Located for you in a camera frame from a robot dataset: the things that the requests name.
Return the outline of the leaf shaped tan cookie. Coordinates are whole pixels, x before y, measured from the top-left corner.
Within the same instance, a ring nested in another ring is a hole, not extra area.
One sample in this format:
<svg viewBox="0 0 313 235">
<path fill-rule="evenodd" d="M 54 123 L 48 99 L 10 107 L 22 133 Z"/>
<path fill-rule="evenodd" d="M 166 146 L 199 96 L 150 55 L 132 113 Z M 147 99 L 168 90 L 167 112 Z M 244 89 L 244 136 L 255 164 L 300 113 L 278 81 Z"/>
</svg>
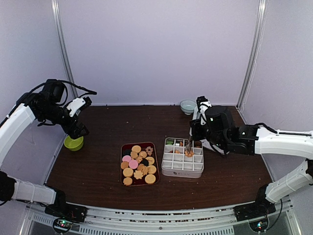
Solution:
<svg viewBox="0 0 313 235">
<path fill-rule="evenodd" d="M 144 176 L 143 172 L 141 170 L 136 170 L 134 172 L 134 178 L 137 180 L 142 179 L 142 177 Z"/>
</svg>

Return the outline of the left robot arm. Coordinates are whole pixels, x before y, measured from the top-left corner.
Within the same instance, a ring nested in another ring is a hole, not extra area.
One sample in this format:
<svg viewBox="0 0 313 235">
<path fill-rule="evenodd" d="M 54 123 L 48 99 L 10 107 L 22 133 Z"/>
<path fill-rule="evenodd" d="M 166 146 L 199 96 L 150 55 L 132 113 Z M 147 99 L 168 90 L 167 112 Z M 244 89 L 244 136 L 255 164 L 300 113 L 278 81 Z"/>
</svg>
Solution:
<svg viewBox="0 0 313 235">
<path fill-rule="evenodd" d="M 45 213 L 67 221 L 84 222 L 87 209 L 67 202 L 63 191 L 45 185 L 62 138 L 74 140 L 88 130 L 78 119 L 91 105 L 94 91 L 68 99 L 71 82 L 48 79 L 24 93 L 0 125 L 0 203 L 34 203 Z"/>
</svg>

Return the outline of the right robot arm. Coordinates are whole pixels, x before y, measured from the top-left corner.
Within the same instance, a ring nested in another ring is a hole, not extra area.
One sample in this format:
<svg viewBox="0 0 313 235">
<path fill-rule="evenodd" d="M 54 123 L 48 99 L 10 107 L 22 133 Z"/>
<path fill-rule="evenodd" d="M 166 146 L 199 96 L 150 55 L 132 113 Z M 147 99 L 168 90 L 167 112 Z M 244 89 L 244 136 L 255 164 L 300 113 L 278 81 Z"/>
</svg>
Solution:
<svg viewBox="0 0 313 235">
<path fill-rule="evenodd" d="M 313 133 L 290 132 L 270 128 L 264 123 L 235 126 L 231 112 L 224 106 L 199 101 L 190 122 L 190 141 L 225 157 L 278 154 L 303 157 L 304 161 L 281 179 L 259 188 L 253 203 L 234 207 L 237 221 L 267 216 L 276 211 L 275 203 L 298 189 L 313 183 Z"/>
</svg>

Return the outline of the green round cookie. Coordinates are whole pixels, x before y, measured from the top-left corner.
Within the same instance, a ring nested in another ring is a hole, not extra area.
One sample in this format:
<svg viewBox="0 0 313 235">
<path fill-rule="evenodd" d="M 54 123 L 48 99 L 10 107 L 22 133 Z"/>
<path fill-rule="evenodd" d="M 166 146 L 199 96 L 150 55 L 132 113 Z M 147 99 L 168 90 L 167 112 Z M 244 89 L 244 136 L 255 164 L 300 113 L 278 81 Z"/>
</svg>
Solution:
<svg viewBox="0 0 313 235">
<path fill-rule="evenodd" d="M 173 140 L 173 139 L 167 139 L 165 144 L 166 145 L 173 145 L 174 142 L 175 142 L 175 140 Z"/>
</svg>

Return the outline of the swirl butter cookie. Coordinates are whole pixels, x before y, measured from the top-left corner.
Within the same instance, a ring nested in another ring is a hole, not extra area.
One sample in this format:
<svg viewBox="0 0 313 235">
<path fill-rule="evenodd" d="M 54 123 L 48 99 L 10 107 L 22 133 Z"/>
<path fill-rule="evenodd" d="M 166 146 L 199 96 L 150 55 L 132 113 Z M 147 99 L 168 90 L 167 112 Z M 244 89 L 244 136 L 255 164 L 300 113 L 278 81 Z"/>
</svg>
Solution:
<svg viewBox="0 0 313 235">
<path fill-rule="evenodd" d="M 185 156 L 188 157 L 188 158 L 194 156 L 194 152 L 193 152 L 192 150 L 190 150 L 190 151 L 185 151 L 184 153 L 185 153 Z"/>
</svg>

